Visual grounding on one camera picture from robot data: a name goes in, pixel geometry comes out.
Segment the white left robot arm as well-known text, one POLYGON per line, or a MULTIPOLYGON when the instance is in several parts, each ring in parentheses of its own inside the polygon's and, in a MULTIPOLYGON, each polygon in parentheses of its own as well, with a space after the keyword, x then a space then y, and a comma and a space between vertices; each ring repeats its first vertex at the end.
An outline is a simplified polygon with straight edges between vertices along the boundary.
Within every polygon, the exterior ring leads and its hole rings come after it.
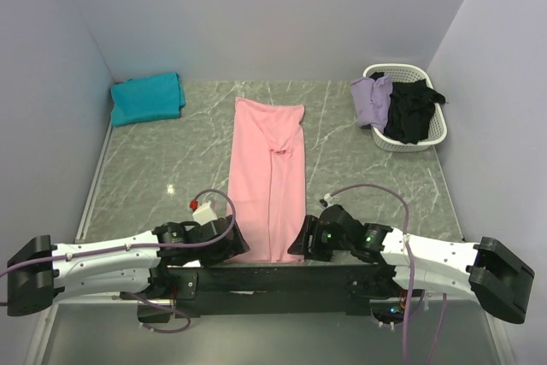
POLYGON ((96 243, 52 244, 50 236, 37 236, 7 262, 3 305, 9 316, 18 317, 94 293, 159 298, 170 290, 169 267, 194 261, 210 267, 249 250, 231 216, 205 224, 168 222, 128 238, 96 243))

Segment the pink t shirt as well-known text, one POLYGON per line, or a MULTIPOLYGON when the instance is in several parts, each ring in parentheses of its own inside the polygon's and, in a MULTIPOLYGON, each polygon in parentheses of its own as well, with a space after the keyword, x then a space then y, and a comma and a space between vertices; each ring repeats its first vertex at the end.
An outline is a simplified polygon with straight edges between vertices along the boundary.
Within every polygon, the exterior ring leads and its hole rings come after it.
POLYGON ((288 249, 306 215, 304 111, 302 105, 235 101, 228 196, 250 250, 231 262, 303 260, 288 249))

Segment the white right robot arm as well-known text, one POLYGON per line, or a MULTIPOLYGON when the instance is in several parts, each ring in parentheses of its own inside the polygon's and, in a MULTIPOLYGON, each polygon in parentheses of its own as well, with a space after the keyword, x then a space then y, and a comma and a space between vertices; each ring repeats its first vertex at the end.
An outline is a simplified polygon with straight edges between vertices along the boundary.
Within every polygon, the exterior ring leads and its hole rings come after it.
POLYGON ((328 262, 335 251, 348 251, 381 269, 379 292, 393 296, 413 288, 478 303, 488 314, 508 323, 526 319, 534 271, 495 238, 454 243, 413 234, 382 224, 361 223, 342 206, 332 205, 319 217, 308 215, 288 248, 291 255, 328 262))

